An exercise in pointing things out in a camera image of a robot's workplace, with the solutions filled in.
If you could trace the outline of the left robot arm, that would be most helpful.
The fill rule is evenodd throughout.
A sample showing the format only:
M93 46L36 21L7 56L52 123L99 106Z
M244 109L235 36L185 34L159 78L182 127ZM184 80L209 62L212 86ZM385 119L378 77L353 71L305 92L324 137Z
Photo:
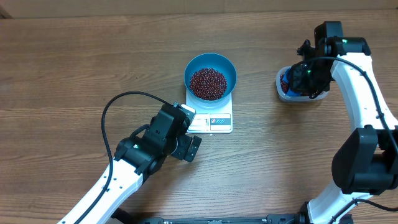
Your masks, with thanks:
M107 223L115 211L155 174L168 156L191 162L201 138L187 135L195 109L185 104L163 105L150 124L123 139L102 177L61 223Z

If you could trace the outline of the blue plastic measuring scoop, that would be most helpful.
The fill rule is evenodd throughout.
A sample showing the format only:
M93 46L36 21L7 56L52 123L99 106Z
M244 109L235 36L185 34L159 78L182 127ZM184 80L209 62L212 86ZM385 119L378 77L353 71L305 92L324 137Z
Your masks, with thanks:
M287 96L303 96L302 93L299 92L294 92L290 89L290 83L288 79L288 73L290 72L290 67L288 67L282 74L280 75L280 85L282 91L287 95Z

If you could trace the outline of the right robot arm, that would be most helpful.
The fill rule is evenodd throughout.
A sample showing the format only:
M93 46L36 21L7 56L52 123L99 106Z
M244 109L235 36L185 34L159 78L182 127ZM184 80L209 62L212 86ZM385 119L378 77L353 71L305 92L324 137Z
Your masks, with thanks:
M349 115L351 135L335 154L332 182L307 203L307 223L350 223L357 204L397 188L397 118L389 110L373 72L371 51L362 37L344 37L340 22L314 30L315 44L298 48L303 60L291 66L282 92L315 100L336 82Z

